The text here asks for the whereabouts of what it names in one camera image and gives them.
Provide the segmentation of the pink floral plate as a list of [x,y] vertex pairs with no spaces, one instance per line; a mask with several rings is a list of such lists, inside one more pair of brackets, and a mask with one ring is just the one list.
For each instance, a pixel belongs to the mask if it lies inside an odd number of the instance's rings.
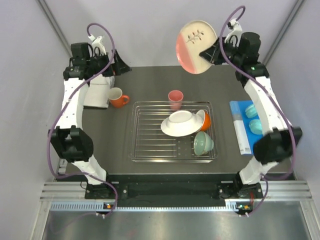
[[190,74],[206,72],[211,64],[200,56],[218,39],[212,26],[203,20],[193,20],[180,30],[175,45],[178,62]]

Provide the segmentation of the green ceramic bowl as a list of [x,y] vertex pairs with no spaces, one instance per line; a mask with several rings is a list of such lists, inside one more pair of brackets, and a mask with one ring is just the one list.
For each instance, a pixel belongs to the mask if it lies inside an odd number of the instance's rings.
[[194,154],[196,156],[202,156],[212,151],[214,148],[214,141],[204,131],[199,131],[193,142]]

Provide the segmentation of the orange and white bowl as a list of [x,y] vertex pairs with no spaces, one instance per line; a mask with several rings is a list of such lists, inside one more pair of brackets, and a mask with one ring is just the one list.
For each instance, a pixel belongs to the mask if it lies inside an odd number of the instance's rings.
[[202,125],[198,131],[207,131],[212,124],[209,113],[206,110],[201,109],[196,114],[202,118]]

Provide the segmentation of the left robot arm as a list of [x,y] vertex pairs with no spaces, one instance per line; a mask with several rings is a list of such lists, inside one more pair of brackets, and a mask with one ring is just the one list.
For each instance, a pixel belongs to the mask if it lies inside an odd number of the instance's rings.
[[79,42],[71,44],[72,56],[63,71],[64,96],[61,112],[48,131],[47,149],[79,169],[87,182],[86,199],[106,199],[115,195],[108,172],[94,156],[94,143],[83,130],[85,98],[96,77],[114,77],[131,71],[114,48],[111,56],[103,46]]

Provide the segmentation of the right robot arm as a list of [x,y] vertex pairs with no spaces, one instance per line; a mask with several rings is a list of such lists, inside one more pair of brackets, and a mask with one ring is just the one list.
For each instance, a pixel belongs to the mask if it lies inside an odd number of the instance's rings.
[[234,179],[233,192],[245,198],[265,174],[283,160],[296,160],[296,148],[303,135],[284,115],[273,93],[269,72],[259,62],[260,36],[245,32],[237,37],[218,37],[199,55],[212,65],[227,63],[249,95],[261,121],[263,137],[253,145],[253,157]]

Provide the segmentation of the white blue-rimmed plate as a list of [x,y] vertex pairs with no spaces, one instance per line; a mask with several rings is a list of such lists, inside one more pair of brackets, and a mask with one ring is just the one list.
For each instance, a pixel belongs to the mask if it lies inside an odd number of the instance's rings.
[[201,129],[203,118],[187,110],[172,113],[162,121],[161,131],[171,137],[184,137]]

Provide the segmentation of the orange mug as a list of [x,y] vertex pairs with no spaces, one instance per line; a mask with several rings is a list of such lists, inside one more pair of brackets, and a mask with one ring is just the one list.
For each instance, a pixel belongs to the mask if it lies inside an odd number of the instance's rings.
[[123,91],[118,87],[113,87],[108,91],[108,99],[115,108],[122,108],[130,102],[130,97],[124,95]]

